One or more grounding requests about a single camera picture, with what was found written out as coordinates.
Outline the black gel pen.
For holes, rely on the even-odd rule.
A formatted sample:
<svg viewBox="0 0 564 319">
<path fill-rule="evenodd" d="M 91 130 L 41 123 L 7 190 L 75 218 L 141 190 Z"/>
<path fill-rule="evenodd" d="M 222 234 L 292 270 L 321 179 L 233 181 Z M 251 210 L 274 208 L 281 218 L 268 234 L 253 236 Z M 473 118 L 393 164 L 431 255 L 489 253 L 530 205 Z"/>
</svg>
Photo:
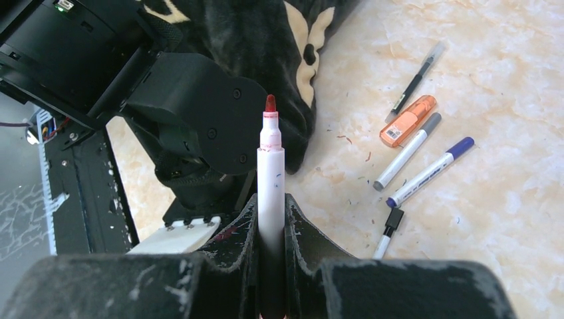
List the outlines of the black gel pen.
<svg viewBox="0 0 564 319">
<path fill-rule="evenodd" d="M 391 108 L 388 116 L 385 119 L 385 123 L 389 124 L 394 120 L 405 107 L 407 101 L 412 96 L 412 94 L 417 89 L 418 85 L 421 83 L 422 79 L 426 73 L 432 68 L 434 63 L 439 60 L 441 54 L 445 50 L 445 45 L 442 42 L 437 42 L 436 45 L 430 50 L 427 56 L 422 61 L 422 64 L 418 72 L 414 75 L 413 79 L 410 81 L 406 89 L 400 95 L 400 98 L 395 102 L 394 106 Z"/>
</svg>

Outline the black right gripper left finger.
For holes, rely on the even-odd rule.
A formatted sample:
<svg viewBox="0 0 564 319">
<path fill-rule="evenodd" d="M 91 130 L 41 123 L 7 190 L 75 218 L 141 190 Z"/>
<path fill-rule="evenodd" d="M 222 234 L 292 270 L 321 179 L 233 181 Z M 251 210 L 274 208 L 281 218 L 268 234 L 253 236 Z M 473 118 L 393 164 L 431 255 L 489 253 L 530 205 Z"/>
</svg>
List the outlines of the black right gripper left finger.
<svg viewBox="0 0 564 319">
<path fill-rule="evenodd" d="M 42 259 L 1 317 L 257 318 L 256 204 L 192 253 Z"/>
</svg>

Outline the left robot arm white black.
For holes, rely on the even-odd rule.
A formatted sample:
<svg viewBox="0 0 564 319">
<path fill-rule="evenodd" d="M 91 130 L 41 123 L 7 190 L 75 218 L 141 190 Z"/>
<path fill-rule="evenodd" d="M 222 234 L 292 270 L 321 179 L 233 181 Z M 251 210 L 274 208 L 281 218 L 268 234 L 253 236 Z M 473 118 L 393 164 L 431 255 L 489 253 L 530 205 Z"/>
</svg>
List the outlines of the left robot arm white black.
<svg viewBox="0 0 564 319">
<path fill-rule="evenodd" d="M 106 123 L 123 117 L 175 200 L 165 234 L 219 233 L 251 194 L 265 90 L 132 1 L 2 1 L 1 91 L 39 107 L 53 255 L 141 252 Z"/>
</svg>

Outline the white marker purple cap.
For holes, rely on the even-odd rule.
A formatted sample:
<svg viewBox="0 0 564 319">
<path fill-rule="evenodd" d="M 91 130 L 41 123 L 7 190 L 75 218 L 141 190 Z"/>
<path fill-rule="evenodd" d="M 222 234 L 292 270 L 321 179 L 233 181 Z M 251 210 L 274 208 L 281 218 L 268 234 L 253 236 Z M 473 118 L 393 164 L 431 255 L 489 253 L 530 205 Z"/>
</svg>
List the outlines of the white marker purple cap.
<svg viewBox="0 0 564 319">
<path fill-rule="evenodd" d="M 400 189 L 395 191 L 386 200 L 390 208 L 401 206 L 409 197 L 414 195 L 420 188 L 433 180 L 440 172 L 455 162 L 460 156 L 470 150 L 475 144 L 473 138 L 467 136 L 457 144 L 448 149 L 440 158 L 423 169 L 418 175 L 407 181 Z"/>
</svg>

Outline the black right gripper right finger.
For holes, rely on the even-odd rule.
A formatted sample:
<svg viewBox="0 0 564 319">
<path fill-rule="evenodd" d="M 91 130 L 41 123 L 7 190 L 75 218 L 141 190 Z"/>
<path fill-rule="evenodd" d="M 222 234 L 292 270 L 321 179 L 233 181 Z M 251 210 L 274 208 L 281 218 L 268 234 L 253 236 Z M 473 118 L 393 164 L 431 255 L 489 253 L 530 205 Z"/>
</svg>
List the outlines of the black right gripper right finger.
<svg viewBox="0 0 564 319">
<path fill-rule="evenodd" d="M 480 263 L 359 259 L 285 196 L 289 318 L 515 318 L 501 282 Z"/>
</svg>

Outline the thin white red-tip pen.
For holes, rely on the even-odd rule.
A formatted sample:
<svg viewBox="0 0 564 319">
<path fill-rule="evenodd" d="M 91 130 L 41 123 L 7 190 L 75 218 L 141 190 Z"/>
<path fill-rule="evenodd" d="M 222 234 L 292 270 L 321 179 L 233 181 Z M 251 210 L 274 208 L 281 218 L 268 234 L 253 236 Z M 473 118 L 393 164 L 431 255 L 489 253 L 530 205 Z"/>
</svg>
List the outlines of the thin white red-tip pen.
<svg viewBox="0 0 564 319">
<path fill-rule="evenodd" d="M 274 95 L 267 96 L 257 149 L 259 291 L 262 318 L 285 317 L 285 150 Z"/>
</svg>

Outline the white marker black cap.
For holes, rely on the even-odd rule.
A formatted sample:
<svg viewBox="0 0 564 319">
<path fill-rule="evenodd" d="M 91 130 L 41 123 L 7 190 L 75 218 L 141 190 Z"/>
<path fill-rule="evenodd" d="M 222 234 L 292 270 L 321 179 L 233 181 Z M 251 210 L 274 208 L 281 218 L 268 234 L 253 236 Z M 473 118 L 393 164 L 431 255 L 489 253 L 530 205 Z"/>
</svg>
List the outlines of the white marker black cap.
<svg viewBox="0 0 564 319">
<path fill-rule="evenodd" d="M 373 183 L 373 187 L 382 192 L 386 186 L 394 179 L 399 171 L 406 165 L 408 160 L 415 154 L 417 149 L 424 143 L 440 123 L 442 115 L 438 112 L 433 113 L 429 119 L 415 133 L 413 138 L 403 147 L 400 153 L 390 162 Z"/>
</svg>

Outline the orange pen red cap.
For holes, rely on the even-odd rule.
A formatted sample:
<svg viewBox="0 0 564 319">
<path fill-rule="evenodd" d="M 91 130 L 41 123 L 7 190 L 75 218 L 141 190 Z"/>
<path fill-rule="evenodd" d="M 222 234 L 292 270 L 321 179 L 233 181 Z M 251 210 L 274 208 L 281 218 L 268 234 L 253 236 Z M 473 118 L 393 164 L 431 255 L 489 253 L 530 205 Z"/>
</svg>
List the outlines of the orange pen red cap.
<svg viewBox="0 0 564 319">
<path fill-rule="evenodd" d="M 384 145 L 396 148 L 420 125 L 429 112 L 437 105 L 434 96 L 423 95 L 389 121 L 380 131 Z"/>
</svg>

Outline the thin white black-tip pen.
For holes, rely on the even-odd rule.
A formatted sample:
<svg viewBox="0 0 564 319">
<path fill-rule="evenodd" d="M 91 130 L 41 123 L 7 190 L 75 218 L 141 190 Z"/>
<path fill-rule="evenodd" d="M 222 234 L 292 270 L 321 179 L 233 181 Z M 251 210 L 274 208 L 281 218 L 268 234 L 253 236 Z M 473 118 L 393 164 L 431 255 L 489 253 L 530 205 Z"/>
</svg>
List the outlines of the thin white black-tip pen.
<svg viewBox="0 0 564 319">
<path fill-rule="evenodd" d="M 388 219 L 384 225 L 384 232 L 378 242 L 376 250 L 372 256 L 373 259 L 382 259 L 386 250 L 391 242 L 394 232 L 399 228 L 399 225 L 404 216 L 404 211 L 401 208 L 394 207 L 391 209 Z"/>
</svg>

